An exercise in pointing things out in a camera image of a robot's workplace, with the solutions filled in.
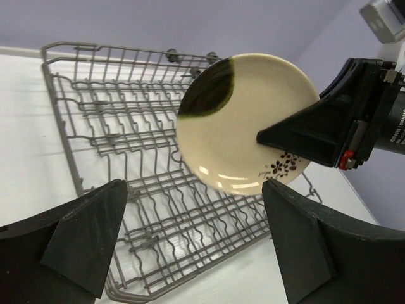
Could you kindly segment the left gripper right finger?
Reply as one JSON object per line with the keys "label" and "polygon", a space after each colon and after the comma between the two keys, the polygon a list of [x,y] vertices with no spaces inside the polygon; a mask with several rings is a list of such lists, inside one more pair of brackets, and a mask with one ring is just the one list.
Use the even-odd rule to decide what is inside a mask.
{"label": "left gripper right finger", "polygon": [[404,232],[338,212],[275,179],[262,193],[289,303],[404,303]]}

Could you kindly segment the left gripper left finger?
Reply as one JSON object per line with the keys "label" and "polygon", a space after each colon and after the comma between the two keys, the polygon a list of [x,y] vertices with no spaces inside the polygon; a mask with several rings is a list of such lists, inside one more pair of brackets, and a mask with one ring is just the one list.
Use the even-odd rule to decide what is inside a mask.
{"label": "left gripper left finger", "polygon": [[1,303],[94,303],[103,294],[127,203],[115,179],[1,227]]}

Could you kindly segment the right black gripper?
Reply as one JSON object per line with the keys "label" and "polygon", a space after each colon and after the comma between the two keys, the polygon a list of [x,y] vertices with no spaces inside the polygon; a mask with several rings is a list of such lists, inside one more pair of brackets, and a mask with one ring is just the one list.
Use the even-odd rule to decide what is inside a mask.
{"label": "right black gripper", "polygon": [[[324,99],[345,76],[352,99]],[[257,143],[327,167],[336,167],[340,160],[341,170],[358,168],[373,149],[404,154],[404,72],[397,63],[349,58],[320,99],[259,131]],[[354,118],[353,101],[359,103]]]}

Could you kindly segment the cream plate with black patch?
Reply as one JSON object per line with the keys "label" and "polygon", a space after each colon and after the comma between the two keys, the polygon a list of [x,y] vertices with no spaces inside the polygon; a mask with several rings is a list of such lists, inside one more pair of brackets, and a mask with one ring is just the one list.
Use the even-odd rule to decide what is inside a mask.
{"label": "cream plate with black patch", "polygon": [[177,113],[180,153],[205,184],[258,195],[264,181],[288,184],[309,160],[259,144],[258,132],[319,99],[308,76],[270,54],[238,54],[207,68],[186,90]]}

